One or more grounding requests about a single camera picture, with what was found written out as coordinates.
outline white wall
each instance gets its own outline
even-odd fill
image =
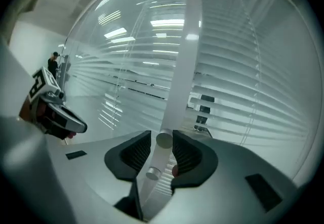
[[[58,45],[66,37],[30,23],[18,21],[11,36],[9,48],[23,68],[32,75],[41,66],[47,67],[47,60],[53,52],[62,52]]]

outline white vertical support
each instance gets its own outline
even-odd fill
[[[156,138],[156,146],[150,167],[164,172],[172,152],[172,130],[179,129],[185,116],[186,106],[194,76],[199,39],[199,20],[201,18],[201,0],[187,0],[183,36],[174,70],[168,103],[161,124],[160,134]],[[146,201],[155,187],[152,180],[144,181],[141,201]]]

